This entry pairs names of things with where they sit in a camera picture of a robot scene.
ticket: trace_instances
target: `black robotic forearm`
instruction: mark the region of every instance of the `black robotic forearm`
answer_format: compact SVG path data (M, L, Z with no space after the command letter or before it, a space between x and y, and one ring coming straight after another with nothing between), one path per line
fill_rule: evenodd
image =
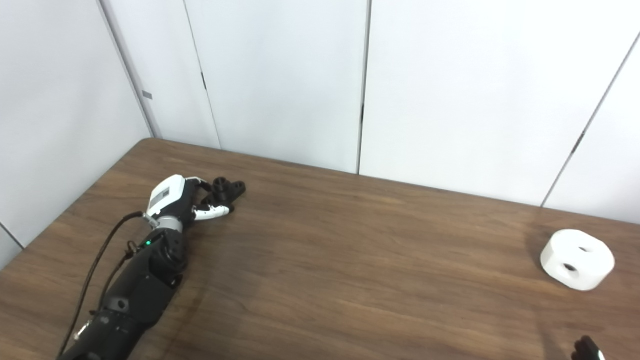
M156 229L140 247L59 360L127 359L144 332L160 320L186 269L186 244L178 230Z

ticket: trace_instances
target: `robotic arm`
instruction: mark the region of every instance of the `robotic arm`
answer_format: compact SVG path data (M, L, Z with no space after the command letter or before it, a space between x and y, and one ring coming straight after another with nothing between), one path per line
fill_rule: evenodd
M208 196L193 205L198 188ZM246 190L224 177L209 184L199 177L174 175L151 193L143 215L151 233L138 245L129 265L106 292L98 310L58 360L125 360L145 331L162 317L187 267L183 230L194 221L231 213Z

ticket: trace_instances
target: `white cylindrical object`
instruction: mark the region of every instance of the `white cylindrical object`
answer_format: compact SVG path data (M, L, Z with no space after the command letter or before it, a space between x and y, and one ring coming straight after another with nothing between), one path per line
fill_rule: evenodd
M542 268L554 279L580 291L595 289L616 260L607 245L580 230L560 230L540 255Z

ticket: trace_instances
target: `wooden table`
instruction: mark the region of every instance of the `wooden table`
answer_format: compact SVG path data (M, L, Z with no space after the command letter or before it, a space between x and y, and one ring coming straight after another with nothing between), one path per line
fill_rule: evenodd
M638 225L144 140L0 272L0 359L54 357L105 236L173 174L248 190L188 231L182 288L131 359L567 360L583 334L608 360L640 354ZM565 228L616 256L594 291L539 265ZM79 323L147 232L122 228Z

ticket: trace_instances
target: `cable connector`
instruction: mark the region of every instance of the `cable connector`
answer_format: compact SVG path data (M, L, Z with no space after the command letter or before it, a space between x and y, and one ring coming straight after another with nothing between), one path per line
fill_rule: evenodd
M150 217L147 213L142 213L142 217L149 223L149 225L151 225L152 229L155 229L156 227L160 226L160 223L158 222L158 220Z

